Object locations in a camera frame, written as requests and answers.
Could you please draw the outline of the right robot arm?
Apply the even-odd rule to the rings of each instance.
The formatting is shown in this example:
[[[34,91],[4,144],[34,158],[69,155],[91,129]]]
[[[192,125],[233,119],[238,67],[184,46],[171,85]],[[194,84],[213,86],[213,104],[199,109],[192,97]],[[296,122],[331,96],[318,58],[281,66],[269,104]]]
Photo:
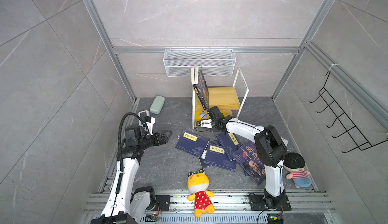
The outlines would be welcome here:
[[[265,167],[264,203],[267,209],[275,210],[286,199],[283,165],[288,142],[280,137],[274,126],[260,127],[232,116],[225,117],[216,106],[208,109],[207,113],[211,119],[210,129],[233,133],[255,143],[253,149]]]

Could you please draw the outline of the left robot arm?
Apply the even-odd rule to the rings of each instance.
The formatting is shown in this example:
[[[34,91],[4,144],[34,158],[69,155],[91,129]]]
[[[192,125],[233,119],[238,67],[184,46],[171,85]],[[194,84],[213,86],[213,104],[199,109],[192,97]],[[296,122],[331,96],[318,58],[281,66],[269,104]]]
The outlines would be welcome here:
[[[93,224],[138,224],[147,211],[155,220],[161,217],[164,204],[152,186],[133,189],[144,151],[168,143],[172,132],[154,132],[155,119],[149,111],[126,113],[120,121],[116,154],[116,173],[108,201]]]

